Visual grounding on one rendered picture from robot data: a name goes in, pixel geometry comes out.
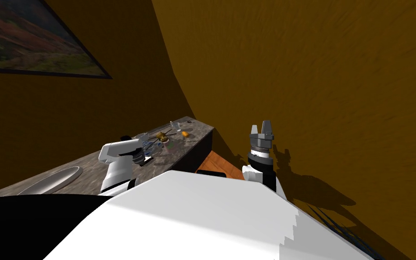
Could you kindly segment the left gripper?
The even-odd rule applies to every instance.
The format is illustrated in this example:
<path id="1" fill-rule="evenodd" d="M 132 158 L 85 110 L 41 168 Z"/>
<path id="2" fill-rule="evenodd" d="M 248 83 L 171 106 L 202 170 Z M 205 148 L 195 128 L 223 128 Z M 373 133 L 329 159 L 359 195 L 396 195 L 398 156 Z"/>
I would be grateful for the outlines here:
<path id="1" fill-rule="evenodd" d="M 134 155 L 134 163 L 141 167 L 148 163 L 151 159 L 151 151 L 139 151 L 137 154 Z"/>

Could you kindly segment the grey oval plate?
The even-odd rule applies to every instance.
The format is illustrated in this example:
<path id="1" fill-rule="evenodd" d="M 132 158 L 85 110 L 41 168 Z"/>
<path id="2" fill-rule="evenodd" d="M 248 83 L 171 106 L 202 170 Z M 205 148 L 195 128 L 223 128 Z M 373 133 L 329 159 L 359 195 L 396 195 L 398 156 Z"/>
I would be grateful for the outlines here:
<path id="1" fill-rule="evenodd" d="M 62 169 L 19 192 L 18 195 L 52 194 L 69 185 L 83 172 L 82 167 L 74 166 Z"/>

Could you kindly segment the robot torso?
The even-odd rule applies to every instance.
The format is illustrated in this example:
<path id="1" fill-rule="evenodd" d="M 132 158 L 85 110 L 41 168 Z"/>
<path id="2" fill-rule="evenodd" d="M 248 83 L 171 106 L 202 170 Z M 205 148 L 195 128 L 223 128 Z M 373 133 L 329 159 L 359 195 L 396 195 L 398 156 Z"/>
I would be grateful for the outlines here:
<path id="1" fill-rule="evenodd" d="M 371 260 L 263 184 L 168 171 L 110 198 L 44 260 Z"/>

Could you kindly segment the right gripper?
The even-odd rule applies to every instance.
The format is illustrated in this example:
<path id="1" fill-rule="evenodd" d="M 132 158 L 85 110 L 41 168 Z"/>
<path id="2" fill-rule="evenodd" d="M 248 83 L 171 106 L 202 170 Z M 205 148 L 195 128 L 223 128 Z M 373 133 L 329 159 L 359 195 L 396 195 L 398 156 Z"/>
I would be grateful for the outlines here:
<path id="1" fill-rule="evenodd" d="M 261 134 L 258 133 L 257 125 L 252 125 L 250 133 L 251 147 L 259 147 L 261 149 L 271 149 L 274 134 L 270 121 L 263 121 Z"/>

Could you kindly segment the framed landscape picture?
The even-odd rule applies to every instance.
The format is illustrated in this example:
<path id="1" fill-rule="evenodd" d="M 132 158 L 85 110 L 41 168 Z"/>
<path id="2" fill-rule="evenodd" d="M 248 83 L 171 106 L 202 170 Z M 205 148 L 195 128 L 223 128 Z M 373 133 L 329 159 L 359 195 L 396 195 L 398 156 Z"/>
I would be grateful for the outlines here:
<path id="1" fill-rule="evenodd" d="M 0 0 L 0 73 L 110 78 L 45 0 Z"/>

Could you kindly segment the pink and green cup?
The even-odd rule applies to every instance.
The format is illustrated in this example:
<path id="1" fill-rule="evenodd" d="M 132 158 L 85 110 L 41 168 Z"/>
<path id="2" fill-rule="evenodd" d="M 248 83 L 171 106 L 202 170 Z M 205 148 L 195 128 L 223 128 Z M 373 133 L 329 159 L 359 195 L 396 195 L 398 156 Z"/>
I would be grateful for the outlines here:
<path id="1" fill-rule="evenodd" d="M 177 150 L 177 145 L 174 141 L 172 141 L 171 139 L 168 139 L 165 142 L 162 142 L 163 147 L 165 148 L 165 150 L 167 151 L 168 154 L 174 154 L 175 151 Z"/>

